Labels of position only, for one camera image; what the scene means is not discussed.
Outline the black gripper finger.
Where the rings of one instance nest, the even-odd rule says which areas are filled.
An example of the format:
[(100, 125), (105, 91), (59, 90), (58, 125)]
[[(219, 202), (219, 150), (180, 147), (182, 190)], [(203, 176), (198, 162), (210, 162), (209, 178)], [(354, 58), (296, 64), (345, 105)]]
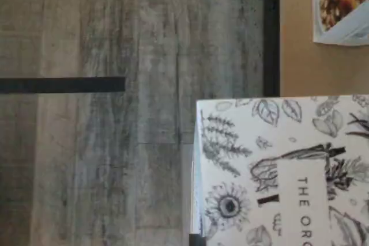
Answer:
[(206, 238), (198, 233), (190, 233), (189, 246), (206, 246)]

